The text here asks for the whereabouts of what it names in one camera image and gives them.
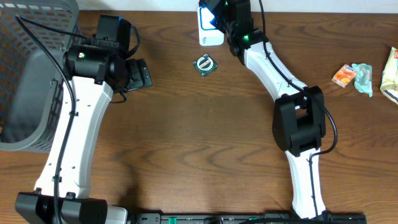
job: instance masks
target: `plastic wrapper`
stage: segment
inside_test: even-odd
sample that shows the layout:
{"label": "plastic wrapper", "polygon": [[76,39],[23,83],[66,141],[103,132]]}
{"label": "plastic wrapper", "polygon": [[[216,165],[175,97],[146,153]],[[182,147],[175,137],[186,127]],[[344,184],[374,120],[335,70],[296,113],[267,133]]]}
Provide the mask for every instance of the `plastic wrapper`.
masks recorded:
{"label": "plastic wrapper", "polygon": [[372,97],[372,66],[366,64],[353,64],[353,69],[358,72],[355,76],[355,89],[360,93],[367,93],[369,97]]}
{"label": "plastic wrapper", "polygon": [[384,96],[398,105],[398,50],[391,49],[380,87]]}

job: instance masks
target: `green connector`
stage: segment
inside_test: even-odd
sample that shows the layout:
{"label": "green connector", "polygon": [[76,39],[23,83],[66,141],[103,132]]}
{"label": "green connector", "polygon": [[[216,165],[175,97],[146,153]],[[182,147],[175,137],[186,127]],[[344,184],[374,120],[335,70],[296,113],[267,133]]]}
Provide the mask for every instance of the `green connector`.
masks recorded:
{"label": "green connector", "polygon": [[177,224],[177,218],[169,218],[169,224]]}

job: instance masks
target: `orange candy wrapper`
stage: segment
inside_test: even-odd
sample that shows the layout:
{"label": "orange candy wrapper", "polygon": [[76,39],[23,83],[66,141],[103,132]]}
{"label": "orange candy wrapper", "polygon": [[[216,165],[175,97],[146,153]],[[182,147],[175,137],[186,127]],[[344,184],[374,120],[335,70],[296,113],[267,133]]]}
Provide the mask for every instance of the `orange candy wrapper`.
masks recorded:
{"label": "orange candy wrapper", "polygon": [[346,88],[346,86],[350,83],[352,79],[358,74],[356,70],[354,70],[349,65],[344,65],[331,79],[337,85]]}

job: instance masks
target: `gray plastic basket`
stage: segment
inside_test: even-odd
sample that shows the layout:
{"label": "gray plastic basket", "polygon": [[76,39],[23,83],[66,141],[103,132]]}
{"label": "gray plastic basket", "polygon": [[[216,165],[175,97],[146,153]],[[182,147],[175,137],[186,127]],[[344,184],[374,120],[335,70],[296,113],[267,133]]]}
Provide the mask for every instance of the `gray plastic basket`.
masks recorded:
{"label": "gray plastic basket", "polygon": [[[79,33],[75,0],[0,0],[0,149],[50,152],[62,102],[62,79],[54,65],[16,22],[16,14]],[[25,22],[62,65],[76,38]]]}

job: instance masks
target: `wooden table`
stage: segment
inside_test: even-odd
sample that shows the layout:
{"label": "wooden table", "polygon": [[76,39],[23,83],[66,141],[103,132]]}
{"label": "wooden table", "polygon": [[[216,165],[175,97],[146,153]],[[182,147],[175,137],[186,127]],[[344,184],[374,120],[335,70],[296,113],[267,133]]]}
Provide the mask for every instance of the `wooden table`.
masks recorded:
{"label": "wooden table", "polygon": [[[108,107],[91,196],[165,213],[289,210],[289,166],[271,132],[274,104],[228,45],[200,47],[194,12],[83,11],[86,36],[101,13],[137,26],[134,57],[146,59],[154,86]],[[260,27],[261,15],[253,17]],[[276,53],[299,79],[323,90],[339,129],[337,148],[320,159],[325,204],[333,212],[364,212],[369,223],[398,222],[398,106],[379,91],[397,30],[397,15],[267,14]],[[205,53],[219,68],[202,78],[192,62]],[[373,66],[372,98],[330,81],[344,63]],[[333,139],[327,126],[324,148]],[[46,160],[0,152],[0,223],[24,223],[16,195],[33,190]]]}

